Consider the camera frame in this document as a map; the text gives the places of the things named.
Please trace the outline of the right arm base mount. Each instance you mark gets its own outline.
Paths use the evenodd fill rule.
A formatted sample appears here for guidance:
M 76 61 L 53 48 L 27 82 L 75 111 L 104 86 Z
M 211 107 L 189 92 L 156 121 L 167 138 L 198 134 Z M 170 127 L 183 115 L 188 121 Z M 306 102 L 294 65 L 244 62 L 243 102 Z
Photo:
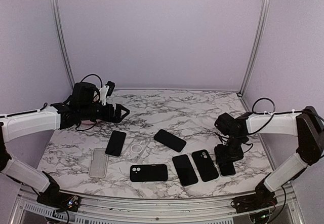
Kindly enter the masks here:
M 267 189 L 264 183 L 259 183 L 254 194 L 233 198 L 231 206 L 237 213 L 243 213 L 275 206 L 277 203 L 275 193 Z

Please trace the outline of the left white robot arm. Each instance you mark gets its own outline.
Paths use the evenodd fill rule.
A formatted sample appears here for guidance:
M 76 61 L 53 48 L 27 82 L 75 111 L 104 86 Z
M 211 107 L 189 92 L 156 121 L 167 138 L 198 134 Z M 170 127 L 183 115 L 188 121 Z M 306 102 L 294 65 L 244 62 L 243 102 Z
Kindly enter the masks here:
M 55 130 L 79 127 L 84 121 L 120 123 L 129 113 L 121 104 L 112 105 L 114 83 L 96 87 L 78 82 L 63 102 L 1 115 L 1 174 L 34 188 L 53 206 L 64 202 L 55 180 L 37 170 L 41 152 Z

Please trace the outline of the black phone case camera cutouts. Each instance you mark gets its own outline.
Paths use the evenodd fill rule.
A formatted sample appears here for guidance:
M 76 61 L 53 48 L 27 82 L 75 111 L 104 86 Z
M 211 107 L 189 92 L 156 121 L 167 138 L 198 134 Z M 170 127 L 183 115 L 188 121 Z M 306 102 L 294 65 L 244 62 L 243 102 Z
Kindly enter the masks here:
M 168 169 L 165 164 L 132 165 L 131 182 L 160 182 L 168 180 Z

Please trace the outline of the phone with silver edge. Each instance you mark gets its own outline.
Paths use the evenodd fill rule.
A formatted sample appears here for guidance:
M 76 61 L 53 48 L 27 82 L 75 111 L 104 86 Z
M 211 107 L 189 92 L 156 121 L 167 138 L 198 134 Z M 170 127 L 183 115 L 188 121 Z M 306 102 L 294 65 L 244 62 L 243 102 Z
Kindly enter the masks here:
M 234 176 L 236 174 L 233 162 L 220 162 L 218 167 L 222 177 Z

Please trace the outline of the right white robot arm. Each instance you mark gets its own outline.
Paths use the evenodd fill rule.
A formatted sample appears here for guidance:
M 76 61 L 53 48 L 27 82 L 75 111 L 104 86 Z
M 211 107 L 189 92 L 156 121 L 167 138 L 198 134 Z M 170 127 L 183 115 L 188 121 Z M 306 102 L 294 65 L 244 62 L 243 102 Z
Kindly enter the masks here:
M 276 162 L 276 169 L 255 188 L 251 204 L 261 208 L 272 193 L 297 178 L 323 157 L 323 118 L 313 106 L 301 110 L 257 113 L 247 112 L 234 118 L 228 113 L 218 116 L 215 127 L 221 143 L 215 146 L 218 165 L 240 161 L 242 144 L 259 134 Z

